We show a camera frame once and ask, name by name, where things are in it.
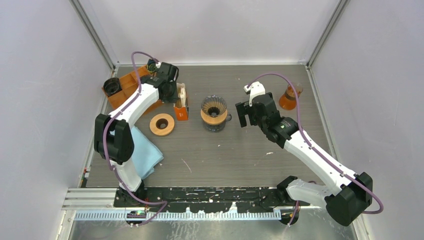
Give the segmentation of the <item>orange coffee filter box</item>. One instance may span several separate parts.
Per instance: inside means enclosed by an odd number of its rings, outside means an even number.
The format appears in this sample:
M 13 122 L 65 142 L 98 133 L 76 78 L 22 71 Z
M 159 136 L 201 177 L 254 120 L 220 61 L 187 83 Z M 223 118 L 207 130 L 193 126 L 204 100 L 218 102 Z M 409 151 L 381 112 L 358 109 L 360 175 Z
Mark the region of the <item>orange coffee filter box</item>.
M 176 103 L 173 104 L 173 110 L 177 121 L 188 121 L 189 120 L 189 105 L 188 105 L 188 93 L 187 93 L 187 104 L 186 107 L 177 108 Z

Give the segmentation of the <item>clear glass mug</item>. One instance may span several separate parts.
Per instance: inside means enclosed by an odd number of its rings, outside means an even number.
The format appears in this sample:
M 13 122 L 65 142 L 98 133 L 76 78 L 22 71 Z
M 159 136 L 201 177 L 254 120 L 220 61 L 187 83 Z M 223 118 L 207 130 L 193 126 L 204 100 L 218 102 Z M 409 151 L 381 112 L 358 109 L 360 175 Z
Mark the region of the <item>clear glass mug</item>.
M 225 120 L 222 123 L 217 124 L 217 125 L 212 125 L 212 124 L 203 122 L 203 126 L 208 131 L 213 132 L 213 133 L 217 133 L 217 132 L 220 132 L 221 130 L 223 130 L 226 126 L 226 123 L 231 121 L 231 120 L 232 120 L 232 115 L 230 113 L 228 113 Z

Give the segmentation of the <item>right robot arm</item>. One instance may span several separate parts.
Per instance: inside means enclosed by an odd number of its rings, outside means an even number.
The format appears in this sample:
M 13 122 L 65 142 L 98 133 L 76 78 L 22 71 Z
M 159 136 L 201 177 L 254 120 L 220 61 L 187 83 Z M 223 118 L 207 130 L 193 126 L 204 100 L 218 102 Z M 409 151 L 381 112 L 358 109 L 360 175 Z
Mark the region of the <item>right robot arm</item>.
M 247 124 L 258 126 L 269 141 L 301 160 L 324 183 L 317 185 L 289 176 L 277 186 L 281 204 L 302 201 L 321 207 L 345 227 L 366 212 L 372 204 L 372 177 L 348 169 L 315 144 L 295 120 L 282 117 L 272 93 L 255 93 L 235 106 L 242 128 Z

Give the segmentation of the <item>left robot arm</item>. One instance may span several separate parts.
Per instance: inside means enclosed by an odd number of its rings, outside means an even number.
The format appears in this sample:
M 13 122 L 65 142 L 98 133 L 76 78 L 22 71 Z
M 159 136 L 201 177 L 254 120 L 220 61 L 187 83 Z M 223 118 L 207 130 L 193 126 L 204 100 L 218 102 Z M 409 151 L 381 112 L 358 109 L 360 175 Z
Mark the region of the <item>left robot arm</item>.
M 152 74 L 141 76 L 135 71 L 137 90 L 109 114 L 100 113 L 94 121 L 93 149 L 107 161 L 119 186 L 127 192 L 126 200 L 141 206 L 146 200 L 144 182 L 132 160 L 135 150 L 131 129 L 142 114 L 158 100 L 175 103 L 178 98 L 179 68 L 159 62 Z

